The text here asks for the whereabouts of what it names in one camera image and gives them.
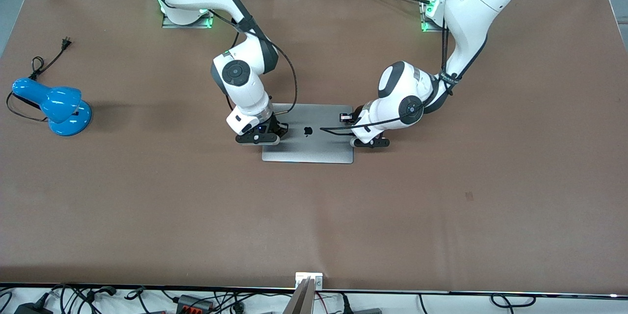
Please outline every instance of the silver laptop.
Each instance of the silver laptop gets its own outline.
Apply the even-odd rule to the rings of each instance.
[[[273,104],[274,111],[291,104]],[[340,113],[351,113],[349,105],[297,104],[290,113],[277,116],[288,124],[288,132],[276,146],[262,146],[267,162],[353,163],[351,136],[336,136],[319,128],[343,126]]]

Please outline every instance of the white surface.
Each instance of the white surface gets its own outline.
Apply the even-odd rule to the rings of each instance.
[[[40,288],[20,288],[13,289],[13,300],[4,310],[4,314],[12,314],[18,305],[22,303],[34,303],[47,289]],[[125,300],[124,296],[128,290],[119,290],[115,296],[98,294],[94,306],[103,314],[143,314],[144,310],[139,304],[139,300]],[[212,292],[184,292],[167,291],[170,296],[180,296],[188,294],[197,298],[213,296]],[[338,294],[321,293],[323,296],[333,296],[325,298],[325,305],[329,313],[343,310],[342,298]],[[69,298],[69,291],[64,294],[64,301]],[[370,308],[380,308],[383,314],[422,314],[418,305],[418,297],[415,294],[348,294],[351,308],[354,311]],[[142,294],[144,303],[150,311],[164,310],[169,314],[174,314],[177,308],[166,296],[159,291],[146,291]],[[274,312],[280,314],[288,304],[287,296],[254,296],[244,301],[245,314],[263,314]],[[429,314],[507,314],[506,309],[501,309],[492,305],[488,296],[457,296],[441,294],[424,294],[423,301]],[[512,299],[511,303],[524,303],[518,299]],[[59,314],[59,300],[49,296],[46,308]],[[539,298],[536,303],[529,308],[518,308],[514,310],[516,314],[626,314],[628,313],[628,301],[626,300],[584,300],[572,298]],[[89,314],[87,305],[83,305],[83,314]],[[314,314],[325,314],[322,305],[316,300],[314,303]]]

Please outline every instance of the blue lamp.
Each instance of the blue lamp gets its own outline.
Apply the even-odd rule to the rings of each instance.
[[[72,136],[92,120],[92,108],[81,100],[81,92],[71,87],[48,87],[29,78],[13,83],[13,94],[39,106],[48,125],[57,135]]]

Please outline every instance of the brown tabletop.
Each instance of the brown tabletop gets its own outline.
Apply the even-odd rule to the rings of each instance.
[[[395,61],[440,66],[410,1],[242,1],[301,103],[358,106]],[[608,0],[513,0],[455,96],[351,165],[238,146],[209,74],[234,31],[160,22],[154,0],[25,1],[3,92],[69,35],[40,81],[80,88],[94,120],[63,138],[0,109],[0,281],[628,293],[628,55]],[[291,101],[283,59],[262,80]]]

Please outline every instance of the floor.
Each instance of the floor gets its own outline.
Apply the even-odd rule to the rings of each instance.
[[[6,41],[11,34],[13,24],[15,23],[20,7],[24,0],[0,0],[0,55],[4,50]],[[615,15],[617,16],[619,28],[622,36],[625,39],[624,43],[628,48],[628,0],[611,0],[614,7]],[[14,298],[11,301],[9,307],[7,307],[7,313],[14,312],[16,306],[20,303],[27,301],[36,301],[41,295],[43,290],[41,289],[17,289],[15,290]],[[414,295],[393,295],[393,294],[353,294],[352,301],[354,303],[354,309],[368,309],[379,307],[382,308],[385,313],[420,313],[422,311],[418,307],[417,297]],[[287,297],[256,297],[251,299],[251,302],[247,304],[249,308],[248,314],[261,314],[267,312],[282,312],[284,305],[287,303]],[[426,295],[424,296],[427,312],[430,314],[445,314],[445,313],[504,313],[505,309],[496,308],[490,304],[487,297],[477,296],[442,296],[442,295]],[[330,298],[325,300],[330,312],[341,310],[341,300],[338,298]],[[146,304],[150,310],[168,310],[168,312],[174,312],[173,304],[164,301],[159,292],[153,292],[146,296]],[[103,300],[103,310],[108,309],[107,312],[124,313],[141,313],[142,308],[139,306],[139,302],[125,301],[121,296],[117,296],[116,300],[110,300],[105,303]],[[317,314],[323,314],[321,306],[316,305],[314,312]],[[626,313],[628,312],[628,301],[616,301],[616,300],[574,300],[574,299],[562,299],[562,298],[541,298],[536,305],[530,308],[526,308],[525,312],[528,314],[536,313]]]

